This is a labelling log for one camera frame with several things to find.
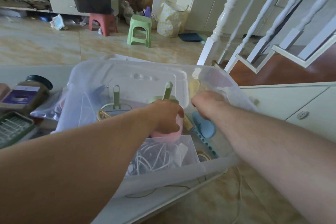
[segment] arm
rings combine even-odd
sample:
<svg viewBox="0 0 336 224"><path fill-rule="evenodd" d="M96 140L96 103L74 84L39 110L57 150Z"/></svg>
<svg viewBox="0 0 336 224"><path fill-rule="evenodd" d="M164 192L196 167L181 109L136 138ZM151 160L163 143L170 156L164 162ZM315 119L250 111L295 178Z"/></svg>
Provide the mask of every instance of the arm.
<svg viewBox="0 0 336 224"><path fill-rule="evenodd" d="M239 156L312 223L336 222L336 144L303 128L227 104L215 92L192 103Z"/></svg>
<svg viewBox="0 0 336 224"><path fill-rule="evenodd" d="M169 100L0 150L0 223L90 223L135 152L157 130L179 130Z"/></svg>

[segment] metal knob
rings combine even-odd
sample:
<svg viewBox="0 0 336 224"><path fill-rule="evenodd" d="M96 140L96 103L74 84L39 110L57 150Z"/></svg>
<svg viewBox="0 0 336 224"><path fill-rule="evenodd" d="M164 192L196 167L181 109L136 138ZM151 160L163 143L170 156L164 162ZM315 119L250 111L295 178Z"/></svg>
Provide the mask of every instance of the metal knob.
<svg viewBox="0 0 336 224"><path fill-rule="evenodd" d="M307 118L308 115L309 115L309 112L308 112L308 111L303 111L303 112L299 112L299 113L297 114L296 118L297 118L298 120L303 120L303 119Z"/></svg>

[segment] brown wood panel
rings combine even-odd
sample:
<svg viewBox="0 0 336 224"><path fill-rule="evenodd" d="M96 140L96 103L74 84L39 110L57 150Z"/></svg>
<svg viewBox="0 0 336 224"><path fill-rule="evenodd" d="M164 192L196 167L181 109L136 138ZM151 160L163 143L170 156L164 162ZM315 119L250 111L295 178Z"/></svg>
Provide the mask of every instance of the brown wood panel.
<svg viewBox="0 0 336 224"><path fill-rule="evenodd" d="M229 74L239 86L335 82L336 44L333 44L307 68L276 53L257 74L241 61L236 63Z"/></svg>

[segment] green stool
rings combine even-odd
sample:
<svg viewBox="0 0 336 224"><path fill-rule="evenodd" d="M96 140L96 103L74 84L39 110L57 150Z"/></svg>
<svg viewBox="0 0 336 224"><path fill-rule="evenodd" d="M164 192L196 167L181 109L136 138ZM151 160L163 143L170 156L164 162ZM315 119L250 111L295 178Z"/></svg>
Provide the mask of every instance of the green stool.
<svg viewBox="0 0 336 224"><path fill-rule="evenodd" d="M136 27L141 27L146 31L135 29ZM146 34L146 39L135 38L134 37L135 32ZM152 40L152 20L148 17L134 14L129 24L127 43L132 44L132 42L138 42L145 44L147 48L150 48L151 40Z"/></svg>

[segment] black lid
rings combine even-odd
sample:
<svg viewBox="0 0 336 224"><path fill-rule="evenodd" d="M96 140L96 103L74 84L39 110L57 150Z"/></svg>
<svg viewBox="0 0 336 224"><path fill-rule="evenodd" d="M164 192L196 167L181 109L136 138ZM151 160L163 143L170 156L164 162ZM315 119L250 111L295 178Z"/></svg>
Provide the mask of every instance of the black lid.
<svg viewBox="0 0 336 224"><path fill-rule="evenodd" d="M39 75L29 75L26 78L26 81L36 81L39 83L42 83L44 86L46 86L48 88L48 90L52 90L53 89L53 84L46 78L39 76Z"/></svg>

